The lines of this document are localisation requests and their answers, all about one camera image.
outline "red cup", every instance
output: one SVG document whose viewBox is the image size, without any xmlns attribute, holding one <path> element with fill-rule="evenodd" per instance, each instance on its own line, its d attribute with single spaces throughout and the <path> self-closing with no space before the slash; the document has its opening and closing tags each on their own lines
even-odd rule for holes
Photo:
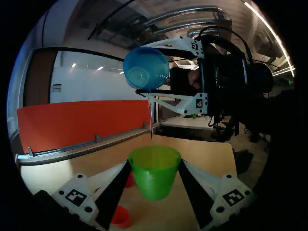
<svg viewBox="0 0 308 231">
<path fill-rule="evenodd" d="M 129 219 L 129 212 L 124 207 L 118 205 L 111 220 L 111 224 L 114 224 L 121 229 L 130 227 L 131 220 Z"/>
<path fill-rule="evenodd" d="M 132 187 L 134 185 L 135 185 L 135 179 L 134 179 L 134 176 L 133 176 L 132 171 L 131 171 L 129 176 L 128 176 L 125 187 L 128 188 L 128 187 Z"/>
</svg>

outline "ceiling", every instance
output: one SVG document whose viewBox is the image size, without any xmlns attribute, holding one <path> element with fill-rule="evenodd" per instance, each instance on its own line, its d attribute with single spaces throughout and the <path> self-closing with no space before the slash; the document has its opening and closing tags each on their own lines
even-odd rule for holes
<svg viewBox="0 0 308 231">
<path fill-rule="evenodd" d="M 88 30 L 90 35 L 95 25 L 101 23 L 111 12 L 120 7 L 127 0 L 84 0 L 71 27 L 79 30 Z M 221 12 L 193 11 L 176 17 L 157 21 L 150 25 L 144 25 L 149 19 L 155 18 L 167 12 L 174 12 L 183 8 L 215 6 Z M 168 32 L 159 32 L 170 26 L 179 26 L 184 23 L 196 23 L 214 21 L 216 25 L 229 25 L 248 43 L 253 58 L 274 65 L 284 65 L 285 57 L 275 40 L 268 33 L 265 25 L 253 12 L 248 9 L 241 0 L 136 0 L 116 13 L 108 21 L 107 26 L 94 34 L 93 40 L 109 42 L 116 46 L 132 49 L 150 42 L 172 38 L 175 36 L 187 36 L 189 32 L 198 31 L 207 24 L 195 27 L 184 27 Z M 244 51 L 241 40 L 234 35 L 222 34 Z"/>
</svg>

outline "wooden table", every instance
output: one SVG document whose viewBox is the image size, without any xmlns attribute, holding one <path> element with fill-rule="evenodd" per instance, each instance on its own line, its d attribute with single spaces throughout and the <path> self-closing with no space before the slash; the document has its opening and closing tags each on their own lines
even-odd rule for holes
<svg viewBox="0 0 308 231">
<path fill-rule="evenodd" d="M 159 144 L 177 149 L 184 160 L 213 175 L 236 175 L 235 161 L 230 144 L 191 141 L 172 137 L 143 134 L 115 146 L 61 162 L 40 166 L 22 166 L 22 177 L 36 193 L 43 189 L 55 192 L 73 175 L 96 175 L 127 159 L 137 147 Z M 127 230 L 198 230 L 197 221 L 179 174 L 169 196 L 160 201 L 143 198 L 137 186 L 124 189 L 119 202 L 129 210 L 133 225 Z M 111 225 L 110 230 L 120 230 Z"/>
<path fill-rule="evenodd" d="M 208 126 L 210 119 L 211 118 L 208 116 L 197 117 L 195 119 L 176 116 L 162 122 L 162 125 L 170 127 L 183 127 L 190 129 L 213 130 L 213 127 Z"/>
</svg>

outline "fluorescent light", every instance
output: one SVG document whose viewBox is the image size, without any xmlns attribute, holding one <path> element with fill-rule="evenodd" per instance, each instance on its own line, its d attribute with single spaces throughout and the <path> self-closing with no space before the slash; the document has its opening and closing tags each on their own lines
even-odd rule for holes
<svg viewBox="0 0 308 231">
<path fill-rule="evenodd" d="M 292 69 L 290 69 L 289 67 L 287 67 L 287 68 L 284 68 L 284 69 L 282 69 L 282 70 L 273 72 L 272 74 L 273 74 L 273 76 L 276 76 L 276 75 L 280 75 L 280 74 L 283 74 L 283 73 L 286 73 L 286 72 L 289 72 L 289 71 L 292 71 L 292 70 L 295 70 L 295 68 L 294 68 L 293 66 L 292 66 Z"/>
<path fill-rule="evenodd" d="M 198 65 L 178 65 L 179 68 L 183 69 L 191 69 L 191 70 L 196 70 L 199 68 Z"/>
<path fill-rule="evenodd" d="M 286 52 L 286 49 L 283 47 L 282 42 L 281 42 L 280 38 L 278 37 L 278 35 L 276 35 L 275 31 L 271 28 L 271 26 L 267 23 L 267 21 L 266 21 L 266 20 L 265 20 L 254 8 L 252 8 L 251 5 L 249 5 L 247 2 L 245 2 L 244 4 L 245 4 L 245 6 L 247 6 L 249 9 L 251 9 L 251 11 L 254 12 L 254 13 L 258 16 L 259 19 L 261 19 L 261 21 L 266 25 L 266 27 L 269 29 L 269 31 L 273 34 L 273 36 L 274 36 L 275 39 L 277 40 L 277 42 L 278 42 L 278 44 L 279 44 L 279 46 L 280 46 L 280 48 L 281 48 L 281 50 L 282 50 L 284 56 L 286 57 L 286 60 L 287 60 L 287 62 L 288 62 L 288 64 L 289 64 L 289 67 L 290 67 L 292 76 L 294 77 L 294 76 L 295 76 L 295 75 L 294 75 L 294 72 L 293 72 L 294 69 L 292 69 L 292 65 L 291 65 L 291 62 L 290 62 L 289 55 L 288 55 L 288 53 Z"/>
</svg>

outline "ductwork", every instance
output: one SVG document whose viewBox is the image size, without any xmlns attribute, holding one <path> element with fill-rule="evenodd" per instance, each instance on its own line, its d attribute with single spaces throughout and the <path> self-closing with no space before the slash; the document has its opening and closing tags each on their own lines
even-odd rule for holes
<svg viewBox="0 0 308 231">
<path fill-rule="evenodd" d="M 187 31 L 187 35 L 186 36 L 193 39 L 193 38 L 195 38 L 195 37 L 197 37 L 199 35 L 200 31 L 201 30 L 189 30 L 189 31 Z M 206 30 L 202 35 L 205 35 L 207 33 L 218 34 L 218 30 L 216 30 L 216 29 Z"/>
<path fill-rule="evenodd" d="M 216 20 L 206 20 L 206 21 L 194 21 L 194 22 L 186 22 L 186 23 L 180 23 L 180 24 L 175 24 L 171 25 L 169 27 L 161 28 L 160 30 L 154 31 L 154 35 L 160 35 L 163 33 L 167 33 L 170 31 L 174 30 L 179 30 L 182 28 L 188 28 L 188 27 L 204 27 L 205 25 L 210 26 L 210 25 L 217 25 Z"/>
<path fill-rule="evenodd" d="M 142 25 L 149 26 L 149 25 L 152 25 L 164 19 L 168 19 L 171 17 L 180 16 L 180 15 L 185 15 L 188 13 L 196 13 L 197 11 L 217 12 L 218 18 L 221 18 L 221 19 L 224 19 L 225 15 L 227 15 L 222 9 L 216 6 L 190 7 L 190 8 L 179 9 L 176 11 L 171 11 L 171 12 L 162 14 L 158 17 L 155 17 L 148 21 L 143 22 Z"/>
</svg>

